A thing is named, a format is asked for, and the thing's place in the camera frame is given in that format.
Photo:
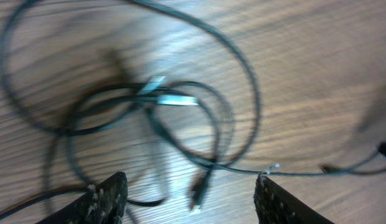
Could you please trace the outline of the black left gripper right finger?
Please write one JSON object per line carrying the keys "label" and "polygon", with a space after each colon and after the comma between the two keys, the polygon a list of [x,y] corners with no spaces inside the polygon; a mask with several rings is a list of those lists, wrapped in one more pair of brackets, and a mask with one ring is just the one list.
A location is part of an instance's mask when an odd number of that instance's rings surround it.
{"label": "black left gripper right finger", "polygon": [[260,224],[332,224],[318,212],[268,178],[278,164],[258,175],[253,196]]}

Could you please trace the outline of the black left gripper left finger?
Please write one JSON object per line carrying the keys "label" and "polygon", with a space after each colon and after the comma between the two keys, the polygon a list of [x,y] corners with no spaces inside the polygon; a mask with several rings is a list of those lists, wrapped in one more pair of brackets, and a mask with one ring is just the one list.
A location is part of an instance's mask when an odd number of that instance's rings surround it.
{"label": "black left gripper left finger", "polygon": [[127,199],[126,174],[117,172],[37,224],[122,224]]}

